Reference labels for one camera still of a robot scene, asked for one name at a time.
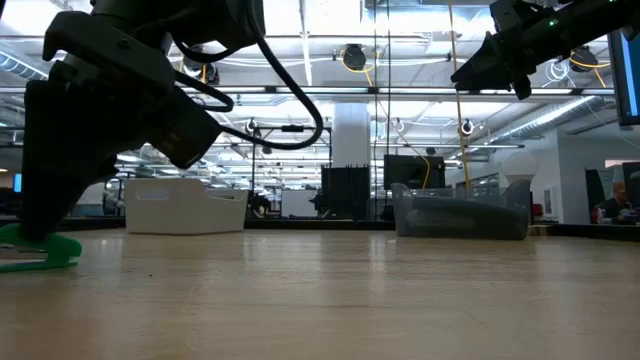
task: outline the clear plastic bin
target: clear plastic bin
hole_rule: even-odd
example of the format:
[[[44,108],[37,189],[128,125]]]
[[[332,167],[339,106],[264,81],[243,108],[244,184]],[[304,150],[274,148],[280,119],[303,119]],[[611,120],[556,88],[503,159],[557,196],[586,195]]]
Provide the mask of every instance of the clear plastic bin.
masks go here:
[[[531,214],[531,182],[508,188],[410,190],[392,184],[396,232],[407,237],[522,240]]]

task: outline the wooden table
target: wooden table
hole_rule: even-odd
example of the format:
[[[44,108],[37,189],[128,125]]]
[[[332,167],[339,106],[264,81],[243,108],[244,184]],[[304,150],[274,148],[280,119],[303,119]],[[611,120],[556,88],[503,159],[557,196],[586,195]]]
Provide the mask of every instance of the wooden table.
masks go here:
[[[0,276],[0,359],[638,359],[640,246],[75,233]]]

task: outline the white pillar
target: white pillar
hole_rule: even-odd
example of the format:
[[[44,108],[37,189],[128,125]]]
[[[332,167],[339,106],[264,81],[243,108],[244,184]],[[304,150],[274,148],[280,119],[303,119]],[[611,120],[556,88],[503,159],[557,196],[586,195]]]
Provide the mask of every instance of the white pillar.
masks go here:
[[[371,164],[370,122],[367,103],[335,105],[333,167],[363,167]]]

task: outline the ceiling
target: ceiling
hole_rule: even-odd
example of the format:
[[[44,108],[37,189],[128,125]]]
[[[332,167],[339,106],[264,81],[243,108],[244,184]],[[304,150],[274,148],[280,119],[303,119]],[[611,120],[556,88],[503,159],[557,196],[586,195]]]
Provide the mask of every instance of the ceiling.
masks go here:
[[[458,33],[456,50],[458,62],[470,58],[481,46],[485,32],[493,31],[493,23],[488,9],[491,0],[455,1],[454,19]],[[452,52],[448,8],[442,1],[427,0],[390,0],[387,9],[386,1],[379,1],[377,12],[373,11],[373,0],[264,0],[267,41],[287,71],[301,85],[310,87],[358,87],[374,86],[378,88],[439,88],[450,89],[449,80],[454,71],[454,62],[448,60]],[[301,4],[305,11],[301,15]],[[0,23],[0,85],[4,89],[0,93],[0,123],[6,126],[22,126],[24,124],[24,106],[20,88],[28,78],[40,78],[48,74],[51,67],[41,59],[43,33],[52,17],[62,10],[90,11],[88,0],[10,0],[2,22]],[[303,30],[307,37],[301,36]],[[340,53],[347,44],[360,44],[368,58],[367,74],[348,71],[341,62]],[[592,53],[599,61],[609,62],[608,43],[606,38],[589,44]],[[219,52],[223,48],[218,43],[206,44],[207,52]],[[9,58],[3,66],[3,58]],[[169,53],[169,59],[178,69],[182,56],[175,46]],[[221,123],[232,125],[238,129],[244,127],[249,119],[260,125],[280,126],[285,124],[311,125],[310,117],[304,107],[290,94],[255,93],[247,94],[247,87],[282,86],[282,81],[267,64],[257,46],[238,51],[233,56],[216,63],[220,73],[220,85],[226,92],[233,94],[237,102],[235,110],[229,114],[213,114]],[[609,68],[602,69],[601,74],[607,86],[612,87]],[[568,69],[567,62],[559,64],[547,63],[538,68],[531,77],[533,87],[544,89],[556,88],[598,88],[602,87],[593,72],[582,74]],[[312,94],[312,99],[330,126],[334,105],[337,102],[365,102],[372,115],[372,124],[377,119],[386,120],[389,113],[398,124],[403,136],[415,144],[458,142],[457,123],[458,110],[455,93],[441,95],[413,94],[413,96],[394,95],[391,102],[387,95],[376,99],[369,94],[340,95]],[[470,119],[476,125],[476,139],[489,137],[490,133],[500,131],[509,123],[516,121],[532,111],[549,103],[566,102],[572,97],[534,96],[525,102],[517,102],[513,95],[508,96],[463,96],[461,116]],[[292,142],[303,140],[310,134],[292,134],[274,131],[269,140]],[[13,132],[0,131],[0,141],[10,141]],[[391,144],[402,144],[403,140],[392,129],[391,134],[378,133],[379,141]],[[327,134],[323,141],[329,141]],[[227,185],[231,183],[247,183],[242,176],[243,168],[235,168],[220,174],[214,167],[250,166],[246,158],[252,148],[243,146],[231,149],[224,144],[239,142],[238,139],[221,137],[216,147],[205,156],[201,169],[193,169],[189,175],[201,176],[203,180]],[[410,149],[398,149],[399,153],[411,153]],[[301,160],[294,162],[291,174],[277,175],[265,168],[263,179],[256,179],[259,186],[285,184],[301,186],[305,183],[319,184],[318,168],[322,161],[311,159],[327,159],[329,149],[324,143],[297,152],[274,151],[266,155],[258,149],[259,158],[291,158]],[[151,166],[156,174],[176,176],[181,172],[170,167],[168,161],[157,151],[144,147],[137,152],[128,153],[134,161],[122,161],[124,166],[136,167],[140,164]],[[264,166],[275,162],[264,160]]]

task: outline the table surface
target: table surface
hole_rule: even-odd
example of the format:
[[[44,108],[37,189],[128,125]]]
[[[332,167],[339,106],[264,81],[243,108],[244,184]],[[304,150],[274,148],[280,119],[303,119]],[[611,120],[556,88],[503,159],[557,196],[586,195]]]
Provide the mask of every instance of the table surface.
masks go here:
[[[0,275],[0,359],[638,359],[640,245],[74,233]]]

